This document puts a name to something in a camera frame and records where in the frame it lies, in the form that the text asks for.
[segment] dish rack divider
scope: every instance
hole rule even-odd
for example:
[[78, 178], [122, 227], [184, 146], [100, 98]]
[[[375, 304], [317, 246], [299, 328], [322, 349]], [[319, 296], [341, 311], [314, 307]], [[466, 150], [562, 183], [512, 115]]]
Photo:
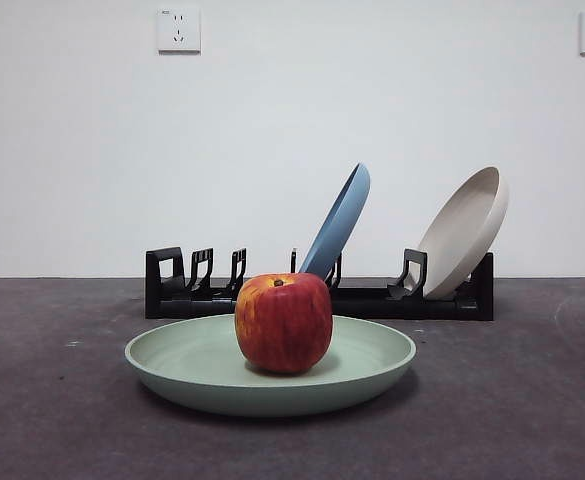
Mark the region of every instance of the dish rack divider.
[[[170, 260], [172, 275], [162, 278], [160, 263]], [[180, 247], [147, 251], [145, 317], [188, 319], [233, 313], [237, 295], [245, 280], [246, 260], [245, 248], [232, 252], [229, 281], [222, 286], [212, 286], [214, 263], [212, 248], [192, 252], [189, 278], [185, 277]], [[199, 278], [199, 266], [206, 262], [206, 272]], [[406, 320], [494, 319], [494, 258], [490, 252], [447, 300], [423, 298], [428, 264], [426, 252], [405, 249], [401, 275], [384, 287], [341, 286], [342, 262], [342, 255], [339, 255], [325, 279], [335, 315]], [[408, 278], [410, 264], [419, 266], [419, 278], [414, 282], [414, 287], [408, 289], [405, 287], [405, 281]], [[290, 257], [290, 271], [296, 271], [296, 249], [292, 250]]]

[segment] light green plate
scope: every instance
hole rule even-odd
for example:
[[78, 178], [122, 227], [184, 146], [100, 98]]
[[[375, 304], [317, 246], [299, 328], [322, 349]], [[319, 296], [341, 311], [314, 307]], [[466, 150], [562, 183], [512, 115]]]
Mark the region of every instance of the light green plate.
[[363, 402], [391, 387], [415, 354], [407, 335], [339, 316], [325, 356], [296, 376], [252, 367], [239, 350], [234, 315], [165, 325], [125, 347], [141, 381], [162, 397], [198, 410], [249, 417], [306, 415]]

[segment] red apple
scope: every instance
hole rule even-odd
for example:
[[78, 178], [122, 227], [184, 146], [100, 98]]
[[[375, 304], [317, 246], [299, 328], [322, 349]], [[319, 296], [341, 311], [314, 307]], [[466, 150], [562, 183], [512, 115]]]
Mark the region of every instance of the red apple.
[[304, 372], [330, 345], [330, 292], [311, 273], [259, 275], [239, 291], [234, 326], [252, 364], [273, 372]]

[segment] white plate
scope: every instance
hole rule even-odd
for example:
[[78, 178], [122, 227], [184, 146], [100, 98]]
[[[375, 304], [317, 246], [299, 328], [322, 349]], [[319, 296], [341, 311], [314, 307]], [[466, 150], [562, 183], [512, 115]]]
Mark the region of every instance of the white plate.
[[384, 325], [334, 317], [330, 348], [302, 375], [252, 367], [234, 331], [234, 315], [184, 320], [134, 338], [125, 357], [162, 397], [213, 413], [250, 417], [305, 415], [375, 397], [403, 375], [414, 342]]
[[345, 182], [330, 209], [299, 272], [325, 278], [339, 257], [356, 225], [370, 192], [370, 174], [359, 163]]
[[[495, 167], [478, 171], [452, 195], [418, 246], [428, 254], [425, 298], [445, 298], [463, 283], [492, 245], [507, 208], [508, 186]], [[408, 288], [418, 275], [411, 266]]]

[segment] gray floor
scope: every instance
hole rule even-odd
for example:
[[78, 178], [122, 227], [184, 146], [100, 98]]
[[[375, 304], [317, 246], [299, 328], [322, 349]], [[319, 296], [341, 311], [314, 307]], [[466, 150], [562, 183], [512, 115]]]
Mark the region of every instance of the gray floor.
[[138, 382], [142, 280], [0, 280], [0, 479], [585, 479], [585, 279], [495, 295], [494, 322], [383, 321], [418, 353], [380, 397], [249, 420]]

